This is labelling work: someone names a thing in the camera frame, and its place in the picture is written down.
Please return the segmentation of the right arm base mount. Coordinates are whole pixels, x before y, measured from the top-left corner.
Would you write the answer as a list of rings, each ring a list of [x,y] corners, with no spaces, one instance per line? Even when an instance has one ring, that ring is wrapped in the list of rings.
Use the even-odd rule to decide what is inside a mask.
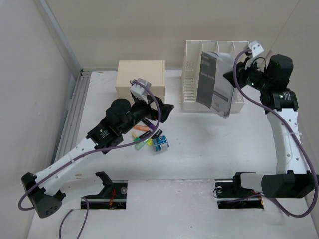
[[[232,178],[214,180],[213,196],[218,209],[264,209],[262,196],[241,186],[241,174],[236,172]]]

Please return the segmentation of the grey black booklet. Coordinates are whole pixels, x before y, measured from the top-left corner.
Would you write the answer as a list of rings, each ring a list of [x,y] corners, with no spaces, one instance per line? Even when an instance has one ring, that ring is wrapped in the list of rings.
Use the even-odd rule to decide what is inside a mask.
[[[234,86],[224,77],[233,70],[234,57],[228,53],[202,52],[196,102],[223,118],[230,115]]]

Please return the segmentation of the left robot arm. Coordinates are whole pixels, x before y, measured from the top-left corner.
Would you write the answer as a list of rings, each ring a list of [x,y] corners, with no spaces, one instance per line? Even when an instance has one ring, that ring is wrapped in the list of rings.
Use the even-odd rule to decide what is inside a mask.
[[[92,163],[97,153],[124,148],[124,134],[143,119],[164,123],[174,108],[150,95],[146,100],[134,101],[131,104],[127,99],[114,100],[105,117],[70,152],[46,169],[22,176],[25,196],[41,219],[53,215],[73,198],[114,198],[116,188],[105,171],[98,170],[88,180],[79,179],[77,173]]]

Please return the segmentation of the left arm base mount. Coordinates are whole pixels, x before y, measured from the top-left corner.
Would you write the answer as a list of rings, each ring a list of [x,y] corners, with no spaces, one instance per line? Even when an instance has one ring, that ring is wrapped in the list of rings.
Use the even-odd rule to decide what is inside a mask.
[[[128,181],[113,181],[104,172],[97,172],[96,177],[102,182],[102,189],[87,195],[81,200],[81,209],[91,210],[125,210],[127,206]]]

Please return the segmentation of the blue labelled jar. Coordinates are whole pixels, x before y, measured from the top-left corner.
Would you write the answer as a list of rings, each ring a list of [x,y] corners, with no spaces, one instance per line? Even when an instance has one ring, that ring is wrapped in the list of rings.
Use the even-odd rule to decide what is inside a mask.
[[[162,135],[158,138],[152,140],[153,149],[156,153],[161,153],[167,151],[169,148],[169,142],[165,135]]]

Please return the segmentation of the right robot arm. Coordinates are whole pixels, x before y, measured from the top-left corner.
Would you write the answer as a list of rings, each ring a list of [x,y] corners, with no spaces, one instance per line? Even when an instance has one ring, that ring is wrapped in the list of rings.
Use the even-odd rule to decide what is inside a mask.
[[[240,179],[231,183],[236,196],[243,196],[249,189],[269,198],[302,198],[310,192],[315,198],[319,195],[319,176],[300,143],[297,97],[287,87],[293,67],[291,58],[277,54],[262,71],[256,63],[247,67],[245,62],[235,60],[233,69],[224,74],[237,89],[251,86],[260,92],[257,105],[265,110],[270,123],[277,158],[274,175],[241,173]]]

